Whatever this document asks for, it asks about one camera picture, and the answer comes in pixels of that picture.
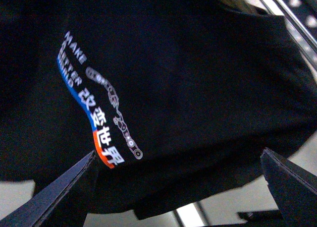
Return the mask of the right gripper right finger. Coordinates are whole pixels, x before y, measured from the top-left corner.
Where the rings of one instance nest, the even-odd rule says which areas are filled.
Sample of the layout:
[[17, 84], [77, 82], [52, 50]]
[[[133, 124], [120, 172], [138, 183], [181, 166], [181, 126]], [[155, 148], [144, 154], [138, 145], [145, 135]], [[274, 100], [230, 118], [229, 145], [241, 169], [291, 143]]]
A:
[[289, 227], [317, 225], [317, 177], [271, 149], [261, 155], [264, 178]]

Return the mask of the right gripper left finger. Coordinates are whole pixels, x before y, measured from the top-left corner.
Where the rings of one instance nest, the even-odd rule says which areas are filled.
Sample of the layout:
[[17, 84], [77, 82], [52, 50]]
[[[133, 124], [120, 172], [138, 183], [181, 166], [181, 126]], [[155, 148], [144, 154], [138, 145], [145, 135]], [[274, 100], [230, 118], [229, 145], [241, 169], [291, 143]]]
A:
[[0, 221], [2, 227], [82, 227], [96, 185], [96, 154], [78, 163]]

